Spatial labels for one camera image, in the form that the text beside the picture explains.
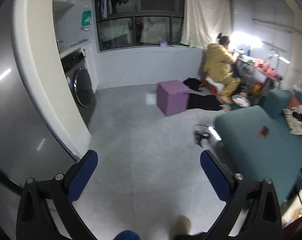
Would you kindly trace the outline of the purple square ottoman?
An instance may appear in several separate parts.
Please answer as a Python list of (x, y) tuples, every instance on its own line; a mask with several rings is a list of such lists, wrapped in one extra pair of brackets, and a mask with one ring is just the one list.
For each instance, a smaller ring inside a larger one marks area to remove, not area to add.
[(190, 89), (179, 80), (163, 81), (157, 84), (156, 102), (165, 116), (184, 112), (189, 95)]

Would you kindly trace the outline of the white hanging curtain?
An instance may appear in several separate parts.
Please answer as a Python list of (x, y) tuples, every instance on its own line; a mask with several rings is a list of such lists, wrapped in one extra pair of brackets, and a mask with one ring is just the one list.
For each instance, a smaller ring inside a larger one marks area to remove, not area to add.
[(230, 0), (185, 0), (181, 44), (200, 49), (232, 33)]

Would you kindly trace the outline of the person in yellow clothes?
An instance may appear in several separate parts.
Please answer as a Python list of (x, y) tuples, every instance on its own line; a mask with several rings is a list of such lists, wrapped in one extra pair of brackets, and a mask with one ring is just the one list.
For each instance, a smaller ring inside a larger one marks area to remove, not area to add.
[(233, 76), (231, 65), (236, 63), (239, 53), (229, 51), (230, 37), (219, 33), (217, 43), (207, 46), (204, 72), (215, 83), (224, 87), (218, 94), (220, 102), (230, 105), (231, 96), (240, 85), (240, 78)]

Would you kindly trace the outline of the black front-load washing machine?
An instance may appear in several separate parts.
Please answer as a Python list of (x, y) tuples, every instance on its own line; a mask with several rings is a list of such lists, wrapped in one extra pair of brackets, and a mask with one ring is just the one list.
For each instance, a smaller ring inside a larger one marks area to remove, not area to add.
[(66, 55), (61, 59), (61, 64), (72, 97), (88, 127), (96, 106), (96, 99), (82, 50), (79, 49)]

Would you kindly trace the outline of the teal sofa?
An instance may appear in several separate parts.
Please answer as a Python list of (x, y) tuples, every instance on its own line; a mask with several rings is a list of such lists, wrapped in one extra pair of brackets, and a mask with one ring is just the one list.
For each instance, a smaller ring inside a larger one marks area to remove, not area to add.
[(291, 97), (288, 90), (271, 90), (262, 106), (225, 112), (213, 123), (236, 172), (248, 180), (271, 178), (280, 203), (302, 168), (302, 135), (290, 133), (283, 113)]

